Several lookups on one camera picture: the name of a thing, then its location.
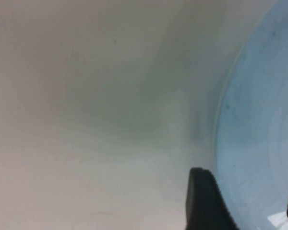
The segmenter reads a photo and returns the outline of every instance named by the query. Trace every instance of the black plastic piece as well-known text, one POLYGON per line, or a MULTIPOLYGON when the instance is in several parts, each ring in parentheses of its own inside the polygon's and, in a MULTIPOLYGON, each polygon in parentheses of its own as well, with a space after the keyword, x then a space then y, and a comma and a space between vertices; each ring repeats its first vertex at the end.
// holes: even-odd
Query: black plastic piece
POLYGON ((186 230, 238 230, 209 170, 190 170, 186 212, 186 230))

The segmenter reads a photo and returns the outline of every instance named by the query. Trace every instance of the light blue plastic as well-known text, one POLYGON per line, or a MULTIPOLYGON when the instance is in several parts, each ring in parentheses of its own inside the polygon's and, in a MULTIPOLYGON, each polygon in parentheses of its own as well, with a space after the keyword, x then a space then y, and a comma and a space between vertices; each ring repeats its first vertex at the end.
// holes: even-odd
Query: light blue plastic
POLYGON ((253 32, 216 134, 217 177, 241 230, 288 230, 288 0, 253 32))

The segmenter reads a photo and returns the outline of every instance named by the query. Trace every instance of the white surface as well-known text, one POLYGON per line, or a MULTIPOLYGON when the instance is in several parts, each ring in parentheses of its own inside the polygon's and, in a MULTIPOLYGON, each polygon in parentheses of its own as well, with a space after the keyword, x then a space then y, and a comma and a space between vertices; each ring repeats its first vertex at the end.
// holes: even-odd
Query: white surface
POLYGON ((0 0, 0 230, 178 230, 226 72, 273 0, 0 0))
POLYGON ((250 37, 217 134, 221 190, 241 229, 288 230, 288 0, 250 37))

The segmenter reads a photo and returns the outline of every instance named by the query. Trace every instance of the white wall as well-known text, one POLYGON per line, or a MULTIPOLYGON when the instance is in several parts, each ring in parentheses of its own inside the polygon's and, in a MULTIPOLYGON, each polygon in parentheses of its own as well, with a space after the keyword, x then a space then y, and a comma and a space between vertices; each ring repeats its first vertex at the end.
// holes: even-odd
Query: white wall
POLYGON ((226 73, 275 0, 0 0, 0 230, 183 229, 226 73))

